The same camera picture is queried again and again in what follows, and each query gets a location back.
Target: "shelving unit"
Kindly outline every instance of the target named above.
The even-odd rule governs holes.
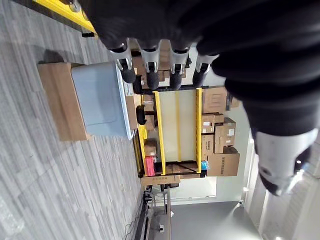
[[[51,11],[69,19],[70,21],[79,24],[90,32],[95,33],[95,29],[92,26],[91,22],[87,20],[84,16],[82,10],[79,12],[73,12],[70,9],[70,6],[62,3],[60,0],[33,0],[37,4],[40,4]]]

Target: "wooden crate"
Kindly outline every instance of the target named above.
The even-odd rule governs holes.
[[[48,104],[61,141],[88,140],[71,75],[76,63],[45,63],[37,66]]]

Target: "yellow metal shelf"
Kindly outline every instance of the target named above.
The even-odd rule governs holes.
[[[147,130],[146,130],[145,125],[139,125],[138,133],[139,133],[139,142],[140,142],[140,148],[141,148],[143,169],[147,169],[146,160],[145,160],[145,158],[146,158],[146,155],[145,155],[145,139],[147,138],[146,132],[147,132]]]
[[[195,94],[195,155],[198,165],[198,173],[201,173],[201,122],[202,122],[202,88],[196,89]]]
[[[72,22],[79,24],[85,29],[96,32],[89,20],[86,20],[82,11],[73,12],[69,5],[63,4],[59,0],[34,0],[36,3],[52,10],[53,12],[60,14],[61,16],[71,20]]]
[[[161,104],[159,92],[154,91],[155,105],[156,105],[156,115],[158,120],[158,131],[159,131],[159,144],[161,152],[161,163],[162,163],[162,174],[166,175],[166,158],[165,158],[165,145],[164,145],[164,135],[162,131],[162,119],[161,119]]]

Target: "yellow shelf upright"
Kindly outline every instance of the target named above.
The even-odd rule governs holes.
[[[162,163],[162,174],[166,175],[166,158],[165,158],[165,145],[164,145],[164,135],[162,132],[162,119],[161,119],[161,105],[160,97],[158,91],[153,91],[156,105],[156,115],[158,119],[158,131],[159,131],[159,143],[161,152],[161,163]]]
[[[195,94],[195,155],[198,173],[201,173],[201,122],[202,122],[202,88],[196,89]]]

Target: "white panel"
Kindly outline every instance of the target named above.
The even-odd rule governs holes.
[[[196,91],[179,91],[181,160],[196,159]]]
[[[161,103],[165,161],[178,161],[178,139],[181,160],[195,160],[196,91],[167,91],[160,92],[159,96]]]
[[[176,97],[174,91],[160,92],[164,154],[166,162],[178,160]]]

